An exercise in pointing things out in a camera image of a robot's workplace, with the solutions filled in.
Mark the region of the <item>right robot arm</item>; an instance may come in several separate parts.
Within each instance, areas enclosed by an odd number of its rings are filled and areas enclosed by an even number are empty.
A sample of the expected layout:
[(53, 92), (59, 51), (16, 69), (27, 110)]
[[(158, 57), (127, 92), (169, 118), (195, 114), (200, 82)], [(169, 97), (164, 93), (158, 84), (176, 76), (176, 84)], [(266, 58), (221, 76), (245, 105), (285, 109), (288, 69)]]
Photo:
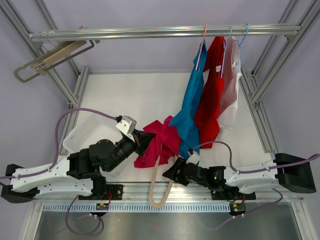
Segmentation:
[(204, 168), (180, 157), (162, 175), (184, 186), (194, 183), (211, 191), (226, 191), (232, 199), (278, 187), (293, 193), (312, 194), (317, 190), (310, 162), (319, 157), (318, 153), (307, 159), (277, 153), (274, 160), (238, 169), (230, 166)]

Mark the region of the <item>magenta t shirt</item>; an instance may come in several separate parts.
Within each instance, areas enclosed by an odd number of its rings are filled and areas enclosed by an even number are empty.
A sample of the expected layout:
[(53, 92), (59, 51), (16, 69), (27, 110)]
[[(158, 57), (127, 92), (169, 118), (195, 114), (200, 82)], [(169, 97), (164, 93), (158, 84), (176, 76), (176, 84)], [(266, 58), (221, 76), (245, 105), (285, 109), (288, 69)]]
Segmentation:
[(179, 155), (181, 138), (175, 126), (170, 126), (173, 117), (169, 115), (164, 122), (155, 120), (143, 127), (145, 133), (153, 133), (152, 139), (143, 156), (138, 156), (134, 161), (135, 168), (151, 168), (156, 165), (159, 159), (159, 165), (168, 164), (170, 157)]

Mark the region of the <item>beige plastic hanger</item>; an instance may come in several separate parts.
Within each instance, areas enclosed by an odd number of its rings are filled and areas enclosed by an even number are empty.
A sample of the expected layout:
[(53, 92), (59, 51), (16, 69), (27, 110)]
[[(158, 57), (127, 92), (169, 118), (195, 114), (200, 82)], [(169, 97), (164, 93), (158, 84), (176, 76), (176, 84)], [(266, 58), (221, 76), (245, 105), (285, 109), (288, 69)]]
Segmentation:
[(157, 181), (159, 167), (160, 156), (155, 161), (148, 192), (148, 201), (155, 210), (161, 210), (166, 205), (177, 202), (177, 199), (174, 198), (173, 180), (169, 180), (166, 185)]

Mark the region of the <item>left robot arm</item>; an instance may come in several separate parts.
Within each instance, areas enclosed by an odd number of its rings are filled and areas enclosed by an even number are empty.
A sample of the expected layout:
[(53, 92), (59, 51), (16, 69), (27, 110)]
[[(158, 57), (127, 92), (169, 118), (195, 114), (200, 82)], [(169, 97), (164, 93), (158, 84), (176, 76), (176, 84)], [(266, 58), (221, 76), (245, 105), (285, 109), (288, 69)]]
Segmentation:
[(155, 136), (135, 131), (133, 139), (126, 135), (116, 143), (102, 139), (54, 164), (33, 168), (9, 164), (5, 177), (10, 183), (2, 187), (0, 196), (12, 204), (73, 196), (87, 201), (106, 200), (116, 189), (107, 183), (103, 173), (116, 178), (125, 167), (124, 161), (133, 153), (143, 156)]

